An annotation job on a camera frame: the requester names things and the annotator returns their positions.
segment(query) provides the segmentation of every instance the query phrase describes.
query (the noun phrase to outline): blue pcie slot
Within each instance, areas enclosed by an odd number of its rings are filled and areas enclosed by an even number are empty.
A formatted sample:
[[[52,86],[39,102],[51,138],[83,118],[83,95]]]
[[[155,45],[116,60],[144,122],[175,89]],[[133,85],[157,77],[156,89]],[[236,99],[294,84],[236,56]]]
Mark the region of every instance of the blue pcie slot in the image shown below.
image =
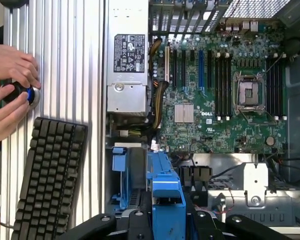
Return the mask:
[[[198,81],[198,87],[200,88],[201,91],[204,91],[205,89],[205,79],[204,79],[204,72],[205,72],[205,58],[204,58],[204,51],[200,50],[199,51],[199,58],[198,58],[198,76],[199,76],[199,81]]]

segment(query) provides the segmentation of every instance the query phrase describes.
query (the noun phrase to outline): cpu socket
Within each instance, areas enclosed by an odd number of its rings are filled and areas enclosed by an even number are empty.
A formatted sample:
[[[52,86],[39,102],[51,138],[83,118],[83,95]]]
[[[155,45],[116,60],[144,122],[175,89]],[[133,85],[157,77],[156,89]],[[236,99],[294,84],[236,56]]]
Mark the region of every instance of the cpu socket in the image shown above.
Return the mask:
[[[233,76],[233,85],[236,114],[265,111],[265,84],[261,73],[241,75],[236,72]]]

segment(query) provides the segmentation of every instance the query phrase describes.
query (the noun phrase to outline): ventilation grille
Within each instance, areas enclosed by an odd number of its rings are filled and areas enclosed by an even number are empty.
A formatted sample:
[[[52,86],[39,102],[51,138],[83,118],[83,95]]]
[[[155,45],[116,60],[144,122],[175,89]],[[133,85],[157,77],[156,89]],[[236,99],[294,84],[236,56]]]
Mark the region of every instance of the ventilation grille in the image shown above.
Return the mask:
[[[290,0],[233,0],[224,18],[271,19]]]

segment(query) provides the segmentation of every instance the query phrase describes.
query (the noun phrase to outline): aluminum frame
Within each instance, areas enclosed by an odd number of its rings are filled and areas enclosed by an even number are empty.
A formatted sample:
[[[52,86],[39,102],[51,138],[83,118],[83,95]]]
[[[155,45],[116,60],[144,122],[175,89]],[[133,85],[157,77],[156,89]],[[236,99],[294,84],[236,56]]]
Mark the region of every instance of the aluminum frame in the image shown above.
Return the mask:
[[[15,222],[33,122],[36,117],[48,117],[89,126],[70,223],[79,225],[101,212],[104,1],[30,0],[19,9],[5,9],[4,21],[4,43],[33,54],[42,89],[39,105],[2,142],[1,221]],[[12,232],[1,226],[0,240],[10,239]]]

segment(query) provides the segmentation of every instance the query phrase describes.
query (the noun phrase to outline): green circuit board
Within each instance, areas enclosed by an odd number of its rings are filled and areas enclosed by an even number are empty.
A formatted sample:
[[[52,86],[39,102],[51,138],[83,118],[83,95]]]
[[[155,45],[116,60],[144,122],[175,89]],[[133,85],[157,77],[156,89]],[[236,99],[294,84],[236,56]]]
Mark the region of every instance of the green circuit board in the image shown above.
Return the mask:
[[[283,37],[282,33],[273,31],[257,35],[215,33],[183,40],[170,39],[170,86],[165,91],[163,101],[160,147],[167,152],[283,153],[287,147],[285,71],[282,67],[274,72],[267,63],[271,56],[282,58],[280,42]],[[213,56],[210,61],[208,52]],[[218,69],[219,78],[227,81],[222,86],[216,82],[216,58],[219,54],[230,55],[229,69]],[[165,46],[161,46],[154,64],[155,79],[164,81]],[[239,87],[238,82],[233,81],[235,73],[240,76],[261,76],[264,83],[259,88],[264,92],[258,94],[264,95],[264,105],[273,104],[274,108],[281,105],[281,116],[274,116],[267,107],[263,112],[238,111],[236,101]],[[271,78],[268,76],[270,73],[278,76],[276,82],[267,81],[267,78]],[[218,116],[217,102],[219,109],[227,108],[230,111],[229,117]],[[184,109],[186,122],[177,120],[176,105],[187,107]]]

